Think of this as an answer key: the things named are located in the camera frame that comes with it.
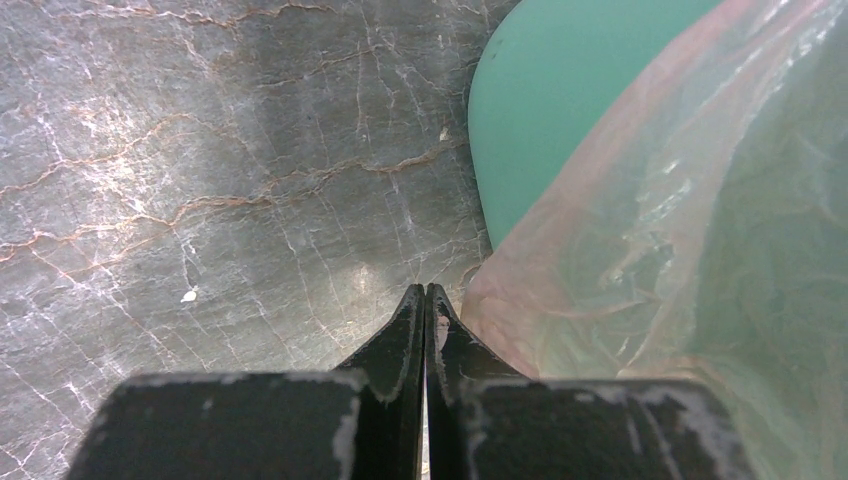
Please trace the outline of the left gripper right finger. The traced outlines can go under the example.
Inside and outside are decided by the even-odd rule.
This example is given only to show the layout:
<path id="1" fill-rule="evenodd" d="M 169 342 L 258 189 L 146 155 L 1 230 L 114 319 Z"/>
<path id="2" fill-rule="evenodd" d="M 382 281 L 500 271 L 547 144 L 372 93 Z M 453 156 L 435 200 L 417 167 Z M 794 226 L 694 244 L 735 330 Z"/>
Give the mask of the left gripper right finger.
<path id="1" fill-rule="evenodd" d="M 751 479 L 723 405 L 681 380 L 533 380 L 425 300 L 434 479 Z"/>

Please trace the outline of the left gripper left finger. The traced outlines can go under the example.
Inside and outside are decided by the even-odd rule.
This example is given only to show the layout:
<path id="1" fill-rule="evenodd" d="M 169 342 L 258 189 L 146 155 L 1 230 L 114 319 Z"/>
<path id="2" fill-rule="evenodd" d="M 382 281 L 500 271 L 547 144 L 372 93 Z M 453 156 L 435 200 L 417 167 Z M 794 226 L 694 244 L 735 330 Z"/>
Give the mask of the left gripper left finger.
<path id="1" fill-rule="evenodd" d="M 97 411 L 71 479 L 416 479 L 424 289 L 328 371 L 157 373 Z"/>

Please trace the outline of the pink plastic trash bag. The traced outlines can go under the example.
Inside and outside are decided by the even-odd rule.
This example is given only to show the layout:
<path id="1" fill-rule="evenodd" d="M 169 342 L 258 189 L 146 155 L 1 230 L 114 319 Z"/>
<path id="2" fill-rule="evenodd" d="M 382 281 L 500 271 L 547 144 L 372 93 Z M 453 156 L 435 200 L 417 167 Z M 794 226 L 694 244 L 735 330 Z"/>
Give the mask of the pink plastic trash bag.
<path id="1" fill-rule="evenodd" d="M 484 262 L 463 322 L 536 378 L 679 378 L 762 479 L 847 475 L 847 5 L 725 1 Z"/>

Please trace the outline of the green trash bin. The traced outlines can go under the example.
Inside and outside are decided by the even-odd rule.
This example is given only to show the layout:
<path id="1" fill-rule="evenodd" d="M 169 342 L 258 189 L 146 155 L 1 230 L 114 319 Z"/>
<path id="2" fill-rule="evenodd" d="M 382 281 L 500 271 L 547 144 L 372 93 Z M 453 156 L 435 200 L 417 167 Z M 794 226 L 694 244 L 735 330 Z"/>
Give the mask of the green trash bin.
<path id="1" fill-rule="evenodd" d="M 521 1 L 495 29 L 468 103 L 472 162 L 497 247 L 637 75 L 714 1 Z"/>

